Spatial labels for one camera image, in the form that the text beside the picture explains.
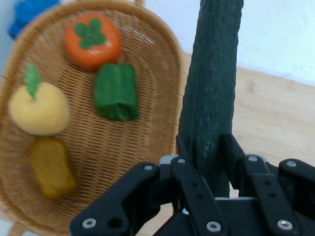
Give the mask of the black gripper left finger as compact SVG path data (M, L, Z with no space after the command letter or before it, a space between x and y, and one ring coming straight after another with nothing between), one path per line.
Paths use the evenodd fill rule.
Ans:
M163 204L172 216L158 236L227 236L229 227L187 144L177 138L179 155L169 163L141 162L131 168L69 225L72 236L133 236Z

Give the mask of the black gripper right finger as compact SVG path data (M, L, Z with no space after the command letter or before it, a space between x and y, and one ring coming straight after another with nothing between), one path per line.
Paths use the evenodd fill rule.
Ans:
M259 155L245 154L232 134L221 135L219 150L232 187L254 204L241 220L243 235L313 236L315 168L298 159L274 166Z

